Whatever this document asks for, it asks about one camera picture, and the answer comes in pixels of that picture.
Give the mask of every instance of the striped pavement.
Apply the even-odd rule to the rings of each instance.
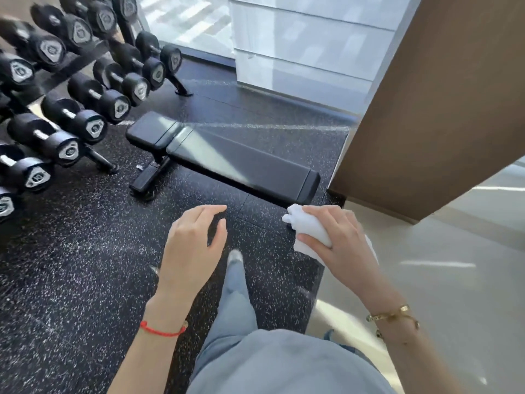
[[[233,58],[228,0],[137,0],[160,40]]]

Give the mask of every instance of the black weight bench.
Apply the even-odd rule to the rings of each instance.
[[[155,112],[138,119],[126,138],[153,155],[130,185],[135,195],[146,198],[155,179],[173,162],[282,207],[309,204],[321,179],[308,167]]]

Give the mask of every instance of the light gray shirt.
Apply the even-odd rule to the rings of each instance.
[[[364,359],[292,331],[255,331],[206,365],[187,394],[395,394]]]

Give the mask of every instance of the light blue jeans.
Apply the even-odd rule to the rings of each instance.
[[[240,261],[233,260],[226,268],[217,317],[195,360],[190,383],[207,364],[232,349],[244,337],[257,329],[255,310],[250,303],[248,288],[246,287],[244,265]],[[326,332],[324,340],[332,341],[332,332]],[[354,347],[341,346],[374,366],[361,351]]]

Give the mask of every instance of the bracelet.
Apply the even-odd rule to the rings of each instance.
[[[182,328],[180,328],[180,331],[178,331],[177,333],[166,333],[166,332],[156,331],[155,329],[150,328],[148,326],[148,322],[146,322],[146,321],[142,321],[140,323],[140,328],[141,329],[144,329],[146,332],[152,333],[154,335],[163,336],[163,337],[177,337],[177,336],[180,336],[182,333],[184,333],[186,331],[187,327],[188,327],[188,321],[184,321],[184,323],[182,324]]]
[[[412,315],[406,314],[406,312],[408,312],[408,311],[410,311],[410,307],[409,307],[408,304],[405,304],[405,305],[402,305],[395,312],[385,312],[383,314],[369,315],[369,316],[366,317],[366,321],[368,321],[368,322],[376,322],[376,321],[379,321],[379,320],[382,320],[382,319],[386,319],[387,321],[394,321],[394,320],[399,319],[399,318],[409,318],[412,321],[414,321],[414,326],[415,326],[416,330],[418,331],[419,330],[419,321],[416,318],[414,318]],[[380,339],[383,338],[383,335],[381,334],[379,329],[377,331],[375,331],[375,335],[378,338],[380,338]]]

